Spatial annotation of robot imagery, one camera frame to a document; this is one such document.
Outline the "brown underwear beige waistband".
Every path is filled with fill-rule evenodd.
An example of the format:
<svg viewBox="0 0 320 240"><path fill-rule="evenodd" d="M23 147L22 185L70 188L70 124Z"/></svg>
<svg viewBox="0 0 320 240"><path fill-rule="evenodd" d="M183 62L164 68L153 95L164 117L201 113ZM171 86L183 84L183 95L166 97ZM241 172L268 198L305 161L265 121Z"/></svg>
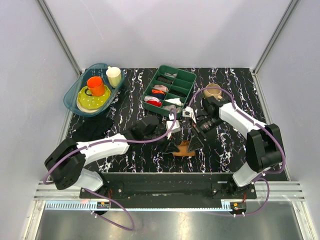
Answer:
<svg viewBox="0 0 320 240"><path fill-rule="evenodd" d="M195 151L188 151L189 141L184 140L178 145L178 152L173 152L172 154L176 157L194 157L196 155Z"/></svg>

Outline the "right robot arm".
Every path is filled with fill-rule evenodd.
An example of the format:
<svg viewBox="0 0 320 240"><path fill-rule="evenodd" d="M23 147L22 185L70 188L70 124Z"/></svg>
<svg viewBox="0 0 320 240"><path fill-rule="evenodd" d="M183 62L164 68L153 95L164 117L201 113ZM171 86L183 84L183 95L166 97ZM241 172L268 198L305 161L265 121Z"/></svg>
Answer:
<svg viewBox="0 0 320 240"><path fill-rule="evenodd" d="M232 198L239 198L270 168L284 164L286 155L280 128L276 124L266 124L254 119L222 97L208 97L202 101L205 115L197 116L190 122L191 138L188 152L203 148L208 144L214 130L222 123L228 123L245 138L245 163L233 173L224 191Z"/></svg>

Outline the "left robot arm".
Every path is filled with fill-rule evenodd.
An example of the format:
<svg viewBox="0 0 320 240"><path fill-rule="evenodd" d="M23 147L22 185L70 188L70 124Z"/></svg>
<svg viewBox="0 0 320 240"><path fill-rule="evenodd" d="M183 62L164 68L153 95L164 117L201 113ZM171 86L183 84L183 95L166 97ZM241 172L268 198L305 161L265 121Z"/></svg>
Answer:
<svg viewBox="0 0 320 240"><path fill-rule="evenodd" d="M71 186L89 189L97 198L108 193L108 186L99 173L85 167L97 160L124 155L137 145L156 144L164 153L178 151L173 140L173 132L179 131L179 121L169 116L166 124L161 124L154 115L147 115L130 128L111 137L87 142L76 142L73 139L63 140L45 160L47 175L44 184L51 183L58 190Z"/></svg>

